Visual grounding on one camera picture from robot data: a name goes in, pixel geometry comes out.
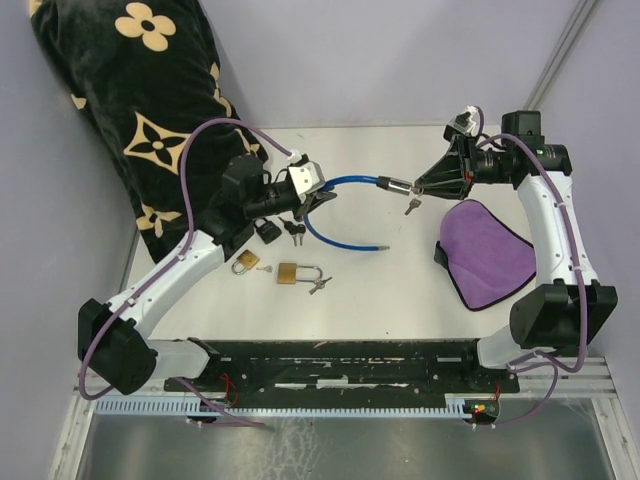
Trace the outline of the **silver cable lock keys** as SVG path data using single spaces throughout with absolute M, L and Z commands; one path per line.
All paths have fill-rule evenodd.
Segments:
M 421 191 L 419 189 L 413 189 L 411 194 L 411 199 L 409 200 L 408 206 L 404 211 L 405 216 L 409 216 L 414 210 L 419 208 L 422 204 L 421 200 Z

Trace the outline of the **long padlock keys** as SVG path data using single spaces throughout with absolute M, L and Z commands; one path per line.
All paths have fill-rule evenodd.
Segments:
M 313 295 L 317 291 L 324 289 L 326 287 L 326 284 L 331 280 L 332 280 L 331 277 L 319 278 L 319 279 L 314 280 L 313 281 L 313 287 L 309 290 L 309 294 Z

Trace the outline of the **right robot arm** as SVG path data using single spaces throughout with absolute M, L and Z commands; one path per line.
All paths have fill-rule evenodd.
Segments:
M 446 153 L 413 183 L 416 195 L 445 200 L 466 199 L 476 184 L 510 184 L 529 223 L 536 286 L 512 305 L 508 326 L 480 339 L 477 356 L 460 364 L 460 382 L 472 391 L 491 384 L 495 369 L 523 371 L 535 357 L 577 372 L 618 304 L 615 287 L 600 282 L 584 248 L 568 151 L 546 142 L 540 112 L 504 114 L 491 137 L 483 124 L 477 106 L 456 115 L 443 134 Z

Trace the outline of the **small brass padlock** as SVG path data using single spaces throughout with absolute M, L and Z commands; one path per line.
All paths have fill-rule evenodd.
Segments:
M 244 250 L 231 265 L 231 271 L 235 275 L 243 275 L 252 270 L 260 261 L 260 258 L 250 250 Z

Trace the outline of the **blue cable lock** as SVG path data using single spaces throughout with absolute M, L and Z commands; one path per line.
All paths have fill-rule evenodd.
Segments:
M 326 224 L 327 230 L 316 224 L 314 213 L 307 214 L 302 223 L 306 227 L 306 233 L 321 243 L 342 251 L 374 253 L 384 252 L 390 249 L 388 245 L 374 244 L 353 244 L 334 239 L 330 233 L 336 233 L 340 226 L 345 227 L 349 222 L 356 223 L 362 214 L 366 213 L 368 207 L 365 205 L 367 196 L 360 200 L 357 194 L 372 193 L 376 189 L 388 194 L 397 194 L 410 197 L 413 194 L 413 183 L 407 180 L 400 180 L 390 176 L 372 176 L 363 174 L 342 175 L 328 180 L 321 189 L 322 193 L 335 194 L 336 197 L 329 202 L 327 211 L 323 213 L 326 221 L 337 220 L 338 225 L 330 227 Z

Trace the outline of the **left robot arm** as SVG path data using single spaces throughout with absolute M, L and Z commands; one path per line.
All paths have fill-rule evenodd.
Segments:
M 286 212 L 301 219 L 329 200 L 325 183 L 321 167 L 305 155 L 295 157 L 276 182 L 252 155 L 231 160 L 199 227 L 132 287 L 105 303 L 90 299 L 81 306 L 81 369 L 123 395 L 152 379 L 184 377 L 201 390 L 215 387 L 221 366 L 213 349 L 194 338 L 154 341 L 151 333 L 178 300 L 248 241 L 255 220 Z

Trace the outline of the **long-shackle brass padlock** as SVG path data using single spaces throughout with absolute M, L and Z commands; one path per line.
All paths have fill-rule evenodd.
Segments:
M 323 276 L 323 270 L 318 266 L 282 262 L 277 268 L 276 282 L 279 285 L 316 284 Z

